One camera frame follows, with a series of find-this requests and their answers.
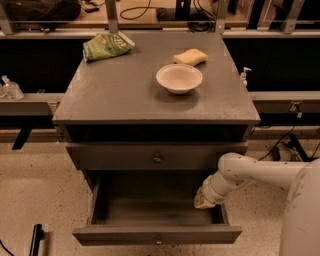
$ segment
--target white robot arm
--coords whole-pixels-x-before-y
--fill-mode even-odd
[[[219,159],[218,171],[199,188],[194,206],[203,209],[221,204],[250,180],[289,189],[279,255],[320,255],[320,159],[273,162],[227,153]]]

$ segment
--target open drawer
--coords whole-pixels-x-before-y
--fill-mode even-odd
[[[199,210],[193,198],[208,171],[91,172],[96,182],[83,245],[233,243],[224,206]]]

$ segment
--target floor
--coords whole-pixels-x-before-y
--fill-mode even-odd
[[[264,156],[291,128],[256,128],[247,155]],[[320,141],[319,127],[295,127],[293,133],[306,153],[313,154]],[[14,255],[29,255],[37,223],[45,231],[41,256],[278,255],[287,192],[253,181],[226,201],[230,224],[243,229],[234,244],[82,246],[72,230],[86,224],[91,191],[64,144],[55,141],[53,132],[34,131],[21,150],[13,151],[15,136],[14,131],[0,131],[0,239]],[[299,160],[285,144],[279,148],[281,160]],[[315,156],[320,157],[319,149]],[[9,254],[0,247],[0,255]]]

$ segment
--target drawer knob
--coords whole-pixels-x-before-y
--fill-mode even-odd
[[[155,154],[154,157],[153,157],[153,162],[156,163],[156,164],[159,164],[161,163],[163,160],[162,156],[159,155],[159,154]]]

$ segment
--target table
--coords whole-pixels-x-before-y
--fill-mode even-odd
[[[224,206],[193,208],[226,152],[245,153],[259,116],[219,34],[124,31],[123,56],[81,62],[53,122],[92,188],[86,244],[231,243]],[[200,87],[174,95],[156,81],[173,55],[197,48]]]

